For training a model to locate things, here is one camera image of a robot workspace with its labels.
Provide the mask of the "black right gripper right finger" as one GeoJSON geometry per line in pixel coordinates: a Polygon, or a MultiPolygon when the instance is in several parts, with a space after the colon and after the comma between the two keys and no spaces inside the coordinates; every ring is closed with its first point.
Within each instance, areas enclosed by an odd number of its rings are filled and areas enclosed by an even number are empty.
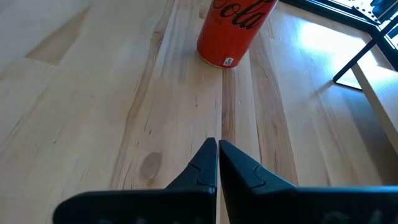
{"type": "Polygon", "coordinates": [[[230,223],[397,223],[397,187],[297,187],[225,140],[220,176],[230,223]]]}

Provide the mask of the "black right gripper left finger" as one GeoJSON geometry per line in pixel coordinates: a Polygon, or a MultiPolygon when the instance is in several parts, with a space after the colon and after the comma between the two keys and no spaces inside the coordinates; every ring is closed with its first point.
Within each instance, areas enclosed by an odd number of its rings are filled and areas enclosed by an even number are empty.
{"type": "Polygon", "coordinates": [[[84,192],[60,203],[54,223],[214,223],[217,143],[208,138],[164,189],[84,192]]]}

